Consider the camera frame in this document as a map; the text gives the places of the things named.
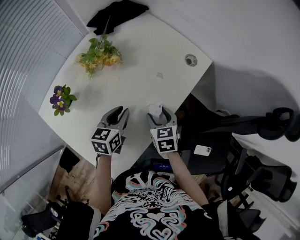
yellow flower bouquet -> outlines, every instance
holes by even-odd
[[[79,54],[76,62],[85,68],[90,79],[98,70],[102,70],[105,66],[121,63],[121,53],[113,46],[112,42],[107,40],[106,35],[103,35],[99,40],[92,38],[89,42],[90,48],[88,52]]]

person's right arm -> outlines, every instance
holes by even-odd
[[[204,192],[187,169],[179,154],[177,152],[169,152],[167,155],[179,187],[199,206],[208,204]]]

white table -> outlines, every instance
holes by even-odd
[[[123,63],[105,67],[90,80],[75,63],[90,46],[88,34],[68,57],[44,98],[39,115],[75,151],[93,165],[96,152],[90,138],[102,116],[117,106],[129,108],[130,117],[121,154],[112,156],[112,177],[129,169],[151,142],[148,105],[163,103],[176,111],[212,63],[194,44],[161,20],[143,14],[115,28],[109,40],[119,48]],[[190,67],[185,56],[198,63]],[[55,117],[49,102],[54,86],[66,84],[78,98],[70,113]]]

black and white marker cube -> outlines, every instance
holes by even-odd
[[[98,127],[92,136],[91,141],[95,152],[104,155],[112,155],[112,153],[121,145],[120,131]]]
[[[177,151],[177,126],[150,129],[150,133],[153,144],[159,153]]]

small purple flower plant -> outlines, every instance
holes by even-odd
[[[54,87],[54,94],[50,98],[50,103],[52,104],[52,108],[55,109],[54,115],[57,116],[60,114],[61,116],[64,115],[64,112],[70,112],[70,105],[72,101],[76,101],[77,98],[74,95],[70,95],[71,89],[70,87],[63,87],[55,86]]]

